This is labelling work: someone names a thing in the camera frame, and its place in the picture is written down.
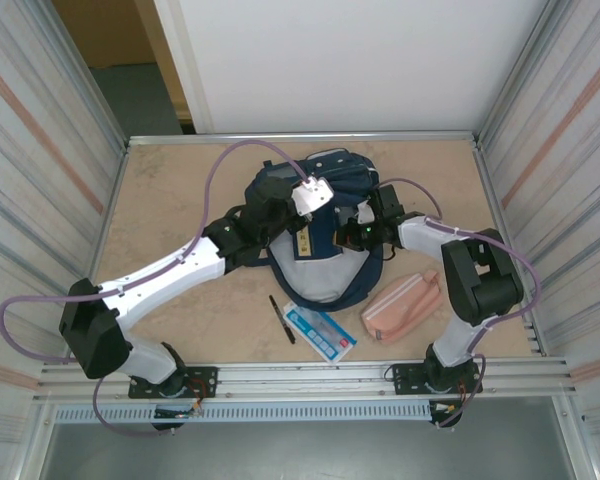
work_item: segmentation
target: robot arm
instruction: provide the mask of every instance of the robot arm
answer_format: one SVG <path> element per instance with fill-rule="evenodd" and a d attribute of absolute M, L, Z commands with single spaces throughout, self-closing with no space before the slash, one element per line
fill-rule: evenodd
<path fill-rule="evenodd" d="M 65 306 L 60 332 L 86 376 L 102 378 L 118 371 L 159 386 L 164 396 L 177 394 L 185 376 L 182 360 L 168 344 L 136 337 L 131 328 L 149 312 L 186 290 L 250 264 L 284 230 L 303 228 L 310 221 L 311 212 L 326 205 L 332 197 L 333 192 L 323 179 L 310 178 L 309 182 L 292 188 L 286 180 L 270 177 L 245 198 L 245 205 L 231 209 L 209 224 L 188 255 L 183 256 L 190 244 L 137 272 L 99 286 L 88 279 L 76 282 L 69 290 L 71 296 L 120 292 Z M 124 289 L 134 281 L 157 274 L 174 261 L 179 263 L 162 275 Z"/>
<path fill-rule="evenodd" d="M 476 336 L 523 298 L 509 255 L 487 242 L 440 231 L 421 213 L 405 213 L 391 185 L 373 191 L 358 207 L 358 217 L 349 219 L 336 233 L 338 245 L 364 250 L 388 243 L 424 253 L 444 265 L 453 312 L 443 335 L 427 350 L 426 382 L 433 390 L 443 391 L 464 376 L 472 377 Z M 494 229 L 479 233 L 502 242 Z M 479 273 L 476 267 L 486 271 Z"/>

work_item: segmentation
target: white wall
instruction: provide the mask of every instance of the white wall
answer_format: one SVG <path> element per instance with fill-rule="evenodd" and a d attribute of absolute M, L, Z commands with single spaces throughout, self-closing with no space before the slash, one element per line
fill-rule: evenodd
<path fill-rule="evenodd" d="M 199 131 L 476 129 L 545 0 L 156 0 Z"/>
<path fill-rule="evenodd" d="M 66 294 L 88 274 L 125 152 L 51 9 L 0 0 L 0 304 Z M 60 355 L 61 314 L 56 304 L 12 305 L 7 328 L 24 348 Z M 20 478 L 42 365 L 0 336 L 0 480 Z"/>

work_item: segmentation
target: yellow tag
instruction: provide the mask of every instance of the yellow tag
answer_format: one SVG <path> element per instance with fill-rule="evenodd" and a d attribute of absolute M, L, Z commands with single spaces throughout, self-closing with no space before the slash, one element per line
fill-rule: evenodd
<path fill-rule="evenodd" d="M 297 232 L 296 239 L 298 240 L 298 256 L 310 257 L 311 240 L 309 239 L 309 227 L 304 227 L 302 230 Z"/>

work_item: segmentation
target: aluminum frame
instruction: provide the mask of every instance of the aluminum frame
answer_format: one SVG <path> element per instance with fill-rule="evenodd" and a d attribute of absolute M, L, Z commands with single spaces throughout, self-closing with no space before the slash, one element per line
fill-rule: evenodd
<path fill-rule="evenodd" d="M 487 196 L 489 207 L 491 208 L 491 215 L 493 216 L 494 222 L 498 227 L 498 230 L 502 234 L 502 238 L 505 243 L 512 245 L 512 240 L 509 235 L 507 223 L 502 215 L 500 208 L 500 202 L 495 193 L 495 189 L 491 182 L 491 177 L 487 170 L 486 162 L 484 160 L 483 149 L 481 146 L 473 144 L 473 156 L 480 173 L 480 179 L 482 186 Z M 531 285 L 529 279 L 524 275 L 520 276 L 522 285 L 525 291 L 525 297 L 529 298 L 529 292 L 531 291 Z M 537 326 L 537 320 L 535 312 L 532 310 L 524 315 L 525 328 L 532 328 L 536 337 L 538 351 L 541 355 L 546 358 L 550 352 L 547 348 L 547 343 L 544 339 L 542 329 Z M 574 474 L 577 480 L 589 480 L 595 479 L 600 480 L 600 460 L 598 454 L 593 447 L 589 433 L 586 431 L 586 426 L 583 422 L 579 421 L 577 415 L 577 408 L 574 405 L 573 398 L 567 398 L 563 395 L 555 395 L 552 397 L 553 406 L 558 419 L 558 424 L 562 432 L 562 438 L 564 439 L 565 446 L 567 448 L 569 458 L 573 467 Z"/>
<path fill-rule="evenodd" d="M 333 134 L 305 133 L 305 134 L 257 134 L 257 135 L 197 135 L 178 137 L 132 137 L 130 147 L 136 145 L 169 145 L 169 144 L 211 144 L 233 143 L 247 138 L 258 138 L 275 142 L 303 142 L 303 141 L 415 141 L 415 140 L 467 140 L 471 143 L 474 158 L 480 171 L 483 188 L 487 195 L 493 219 L 501 231 L 506 232 L 506 225 L 499 209 L 499 203 L 488 179 L 484 159 L 477 149 L 474 137 L 470 132 L 342 132 Z M 111 223 L 115 201 L 119 194 L 120 184 L 124 169 L 128 163 L 125 157 L 113 190 L 112 201 L 103 227 L 103 234 L 99 246 L 94 254 L 91 272 L 95 274 L 97 264 L 104 247 L 106 232 Z M 525 319 L 525 328 L 532 350 L 540 352 L 542 339 L 538 337 L 532 319 Z M 280 401 L 394 401 L 397 397 L 392 392 L 392 384 L 381 379 L 380 372 L 388 365 L 396 362 L 342 362 L 337 367 L 327 366 L 324 363 L 299 363 L 299 364 L 224 364 L 220 367 L 219 397 L 208 399 L 207 402 L 223 402 L 240 405 L 244 402 L 271 402 Z M 45 366 L 41 377 L 41 390 L 36 395 L 31 415 L 31 435 L 27 445 L 23 445 L 22 468 L 18 475 L 12 478 L 33 479 L 38 478 L 42 471 L 44 458 L 49 446 L 56 412 L 59 405 L 83 405 L 91 402 L 94 382 L 87 380 L 79 367 L 75 365 Z M 485 391 L 480 394 L 484 398 L 505 396 L 550 396 L 554 399 L 568 399 L 575 394 L 571 383 L 566 362 L 557 357 L 521 357 L 509 359 L 488 359 L 485 376 Z M 291 378 L 291 382 L 281 382 L 280 376 Z M 99 403 L 103 406 L 129 404 L 126 396 L 128 379 L 121 375 L 112 375 L 101 389 Z M 407 399 L 426 400 L 431 398 L 449 398 L 443 396 L 414 396 L 402 397 Z M 174 403 L 177 400 L 165 400 L 160 403 Z M 563 428 L 565 442 L 570 446 L 569 451 L 581 452 L 572 462 L 583 464 L 584 467 L 574 470 L 582 472 L 578 480 L 597 478 L 583 476 L 584 472 L 595 471 L 588 469 L 587 459 L 589 450 L 582 440 L 582 434 L 575 441 Z"/>
<path fill-rule="evenodd" d="M 105 230 L 108 231 L 111 222 L 117 192 L 119 191 L 124 167 L 126 166 L 128 157 L 127 138 L 51 2 L 36 1 L 22 3 L 31 10 L 31 13 L 40 22 L 41 29 L 51 42 L 51 48 L 62 58 L 63 62 L 72 66 L 69 73 L 70 78 L 67 81 L 71 81 L 76 85 L 89 112 L 105 133 L 108 132 L 107 141 L 114 151 L 117 152 L 118 158 L 121 159 L 120 167 L 114 180 L 103 230 L 92 252 L 92 262 L 88 273 L 89 276 L 93 276 L 97 270 L 97 264 L 100 260 L 102 247 L 104 246 L 104 239 L 106 238 Z M 36 8 L 32 8 L 29 4 L 35 4 Z M 56 408 L 55 405 L 47 404 L 34 405 L 29 409 L 22 440 L 15 452 L 11 466 L 5 470 L 5 478 L 14 480 L 37 479 L 40 476 L 53 431 L 52 419 L 55 416 Z"/>
<path fill-rule="evenodd" d="M 355 142 L 355 141 L 414 141 L 414 140 L 467 140 L 473 141 L 468 130 L 413 131 L 413 132 L 333 132 L 333 133 L 234 133 L 202 135 L 133 136 L 129 146 L 138 145 L 199 145 L 209 143 L 235 143 L 258 139 L 269 142 Z"/>

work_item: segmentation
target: corrugated metal wall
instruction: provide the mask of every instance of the corrugated metal wall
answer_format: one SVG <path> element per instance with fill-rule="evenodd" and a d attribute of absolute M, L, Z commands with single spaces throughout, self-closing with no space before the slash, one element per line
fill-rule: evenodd
<path fill-rule="evenodd" d="M 600 452 L 600 0 L 570 2 L 530 67 L 482 135 L 485 157 L 542 277 L 545 342 L 567 357 Z"/>
<path fill-rule="evenodd" d="M 0 303 L 85 276 L 124 152 L 62 28 L 46 2 L 0 0 Z M 60 354 L 60 313 L 19 305 L 7 325 L 25 347 Z M 0 337 L 0 478 L 39 370 Z"/>

